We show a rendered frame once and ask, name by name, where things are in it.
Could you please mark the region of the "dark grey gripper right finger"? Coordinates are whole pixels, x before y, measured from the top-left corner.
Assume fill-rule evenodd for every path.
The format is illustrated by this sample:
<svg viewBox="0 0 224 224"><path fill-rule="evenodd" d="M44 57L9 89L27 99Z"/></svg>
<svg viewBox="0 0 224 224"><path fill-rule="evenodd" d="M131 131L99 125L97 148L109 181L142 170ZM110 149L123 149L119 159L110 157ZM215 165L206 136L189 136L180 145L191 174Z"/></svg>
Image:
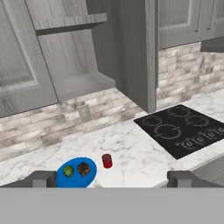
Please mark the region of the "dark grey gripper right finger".
<svg viewBox="0 0 224 224"><path fill-rule="evenodd" d="M198 178L190 171L168 171L167 172L168 187L188 187L188 188L213 188L222 187L218 184Z"/></svg>

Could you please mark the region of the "black hob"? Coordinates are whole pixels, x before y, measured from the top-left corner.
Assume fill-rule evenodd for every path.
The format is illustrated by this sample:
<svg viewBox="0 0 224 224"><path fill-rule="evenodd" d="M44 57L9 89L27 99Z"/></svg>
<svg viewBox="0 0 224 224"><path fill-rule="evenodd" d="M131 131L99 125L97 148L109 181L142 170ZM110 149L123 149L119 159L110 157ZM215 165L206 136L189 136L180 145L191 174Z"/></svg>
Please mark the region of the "black hob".
<svg viewBox="0 0 224 224"><path fill-rule="evenodd" d="M224 123L182 104L134 122L175 159L224 139Z"/></svg>

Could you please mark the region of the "brown bread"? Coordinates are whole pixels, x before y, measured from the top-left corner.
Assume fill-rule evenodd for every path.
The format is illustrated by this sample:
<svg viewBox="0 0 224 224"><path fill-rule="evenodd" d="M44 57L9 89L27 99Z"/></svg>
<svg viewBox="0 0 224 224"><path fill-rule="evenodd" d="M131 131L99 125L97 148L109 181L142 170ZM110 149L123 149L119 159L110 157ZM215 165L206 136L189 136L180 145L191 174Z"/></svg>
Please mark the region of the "brown bread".
<svg viewBox="0 0 224 224"><path fill-rule="evenodd" d="M84 177L86 175L88 175L90 173L90 167L87 163L80 163L77 166L77 171L79 172L79 174Z"/></svg>

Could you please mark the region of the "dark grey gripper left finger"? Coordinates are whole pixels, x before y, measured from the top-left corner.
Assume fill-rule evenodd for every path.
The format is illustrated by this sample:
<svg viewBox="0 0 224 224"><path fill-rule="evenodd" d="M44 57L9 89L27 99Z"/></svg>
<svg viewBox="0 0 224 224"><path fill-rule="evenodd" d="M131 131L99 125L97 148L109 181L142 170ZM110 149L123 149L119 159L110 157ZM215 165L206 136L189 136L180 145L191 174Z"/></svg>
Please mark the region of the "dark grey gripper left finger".
<svg viewBox="0 0 224 224"><path fill-rule="evenodd" d="M34 171L26 178L3 185L3 187L55 187L56 186L56 171Z"/></svg>

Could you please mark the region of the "grey wall socket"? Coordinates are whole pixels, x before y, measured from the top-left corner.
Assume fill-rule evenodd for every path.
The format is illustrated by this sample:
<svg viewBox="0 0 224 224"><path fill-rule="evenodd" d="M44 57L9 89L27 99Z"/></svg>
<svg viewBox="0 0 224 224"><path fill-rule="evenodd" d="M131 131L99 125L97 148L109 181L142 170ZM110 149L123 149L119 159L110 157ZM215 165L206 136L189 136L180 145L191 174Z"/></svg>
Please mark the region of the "grey wall socket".
<svg viewBox="0 0 224 224"><path fill-rule="evenodd" d="M92 120L90 109L88 105L81 105L77 108L80 116L80 120L85 123Z"/></svg>

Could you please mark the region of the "green avocado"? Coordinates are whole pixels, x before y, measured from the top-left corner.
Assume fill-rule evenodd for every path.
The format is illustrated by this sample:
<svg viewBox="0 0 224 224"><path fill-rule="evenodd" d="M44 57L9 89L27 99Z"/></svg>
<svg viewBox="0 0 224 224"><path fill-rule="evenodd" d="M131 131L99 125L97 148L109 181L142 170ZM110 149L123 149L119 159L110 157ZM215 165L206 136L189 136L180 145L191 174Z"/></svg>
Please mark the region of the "green avocado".
<svg viewBox="0 0 224 224"><path fill-rule="evenodd" d="M63 173L66 177L72 177L74 174L74 168L70 165L67 165L64 167Z"/></svg>

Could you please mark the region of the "blue plate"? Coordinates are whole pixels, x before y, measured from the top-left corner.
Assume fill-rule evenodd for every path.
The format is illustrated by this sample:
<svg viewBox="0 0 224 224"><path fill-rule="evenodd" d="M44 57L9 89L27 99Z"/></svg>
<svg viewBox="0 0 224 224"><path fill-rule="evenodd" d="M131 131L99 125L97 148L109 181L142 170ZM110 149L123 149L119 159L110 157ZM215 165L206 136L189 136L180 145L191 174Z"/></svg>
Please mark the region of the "blue plate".
<svg viewBox="0 0 224 224"><path fill-rule="evenodd" d="M80 163L87 163L90 167L90 173L84 177L82 177L79 172L77 171L77 166ZM73 167L73 176L66 177L63 173L63 169L65 166L70 165ZM58 170L57 170L57 177L56 177L56 186L57 187L88 187L93 180L95 179L97 173L97 167L95 162L88 158L88 157L76 157L70 159L69 161L65 162Z"/></svg>

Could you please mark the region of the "grey wall cabinet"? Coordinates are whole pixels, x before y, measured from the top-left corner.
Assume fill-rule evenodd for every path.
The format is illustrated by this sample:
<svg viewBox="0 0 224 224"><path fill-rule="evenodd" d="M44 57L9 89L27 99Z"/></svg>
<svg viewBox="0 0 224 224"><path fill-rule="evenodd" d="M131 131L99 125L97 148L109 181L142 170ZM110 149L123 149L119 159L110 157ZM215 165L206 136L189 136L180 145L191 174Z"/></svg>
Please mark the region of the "grey wall cabinet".
<svg viewBox="0 0 224 224"><path fill-rule="evenodd" d="M61 102L116 85L107 0L25 0Z"/></svg>

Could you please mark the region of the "open grey cabinet door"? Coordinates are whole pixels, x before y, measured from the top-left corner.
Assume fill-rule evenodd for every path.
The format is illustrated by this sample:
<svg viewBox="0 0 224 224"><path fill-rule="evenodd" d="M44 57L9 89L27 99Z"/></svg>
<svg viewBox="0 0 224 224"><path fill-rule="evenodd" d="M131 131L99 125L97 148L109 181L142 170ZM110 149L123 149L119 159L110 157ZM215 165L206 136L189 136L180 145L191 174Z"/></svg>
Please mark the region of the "open grey cabinet door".
<svg viewBox="0 0 224 224"><path fill-rule="evenodd" d="M156 110L158 0L120 0L119 90L148 113Z"/></svg>

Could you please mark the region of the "grey range hood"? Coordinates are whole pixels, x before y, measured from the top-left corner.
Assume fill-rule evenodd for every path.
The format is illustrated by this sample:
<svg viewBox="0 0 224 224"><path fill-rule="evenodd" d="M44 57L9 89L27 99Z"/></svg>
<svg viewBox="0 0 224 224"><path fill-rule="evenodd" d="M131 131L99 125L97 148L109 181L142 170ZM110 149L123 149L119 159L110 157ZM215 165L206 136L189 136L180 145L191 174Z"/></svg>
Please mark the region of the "grey range hood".
<svg viewBox="0 0 224 224"><path fill-rule="evenodd" d="M224 37L202 41L200 50L203 53L224 53Z"/></svg>

